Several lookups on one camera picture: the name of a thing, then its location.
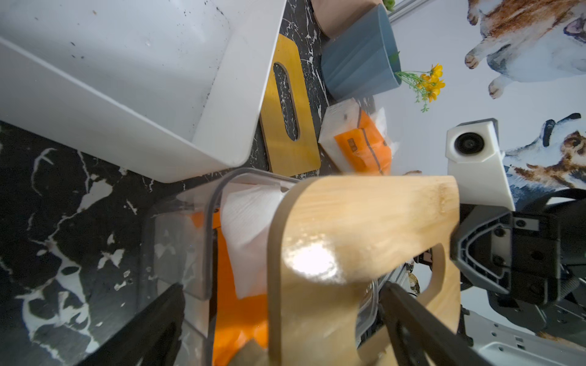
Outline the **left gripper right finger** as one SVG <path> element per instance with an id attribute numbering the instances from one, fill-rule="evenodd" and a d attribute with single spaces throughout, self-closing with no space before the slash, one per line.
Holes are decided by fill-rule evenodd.
<path id="1" fill-rule="evenodd" d="M 423 305 L 395 283 L 385 284 L 379 306 L 400 365 L 488 365 Z"/>

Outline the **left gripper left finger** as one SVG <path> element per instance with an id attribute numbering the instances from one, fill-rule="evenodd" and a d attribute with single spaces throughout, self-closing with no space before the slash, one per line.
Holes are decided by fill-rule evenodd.
<path id="1" fill-rule="evenodd" d="M 80 365 L 173 365 L 186 302 L 176 283 L 145 307 Z"/>

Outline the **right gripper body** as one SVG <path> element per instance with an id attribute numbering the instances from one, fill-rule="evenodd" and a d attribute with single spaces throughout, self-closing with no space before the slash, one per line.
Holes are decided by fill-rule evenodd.
<path id="1" fill-rule="evenodd" d="M 585 279 L 585 192 L 550 192 L 522 211 L 463 204 L 450 258 L 472 283 L 546 306 Z"/>

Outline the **clear plastic tissue box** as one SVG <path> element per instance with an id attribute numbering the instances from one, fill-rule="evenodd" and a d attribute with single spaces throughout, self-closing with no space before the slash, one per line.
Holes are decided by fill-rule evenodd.
<path id="1" fill-rule="evenodd" d="M 155 204 L 143 225 L 138 303 L 147 307 L 179 283 L 185 298 L 177 365 L 223 365 L 248 341 L 268 342 L 265 294 L 236 296 L 221 208 L 229 194 L 278 188 L 286 194 L 294 178 L 238 169 L 223 178 Z"/>

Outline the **light wooden slotted lid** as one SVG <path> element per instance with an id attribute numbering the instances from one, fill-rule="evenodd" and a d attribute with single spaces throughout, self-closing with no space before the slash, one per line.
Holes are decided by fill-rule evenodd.
<path id="1" fill-rule="evenodd" d="M 271 365 L 394 365 L 379 331 L 356 345 L 366 288 L 431 250 L 433 274 L 419 296 L 451 331 L 460 314 L 459 270 L 450 237 L 459 224 L 451 176 L 325 176 L 300 181 L 269 230 Z"/>

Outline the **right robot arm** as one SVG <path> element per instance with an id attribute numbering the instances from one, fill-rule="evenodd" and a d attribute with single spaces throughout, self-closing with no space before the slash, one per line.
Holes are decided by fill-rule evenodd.
<path id="1" fill-rule="evenodd" d="M 549 192 L 521 211 L 461 204 L 450 259 L 461 288 L 535 333 L 585 345 L 585 191 Z"/>

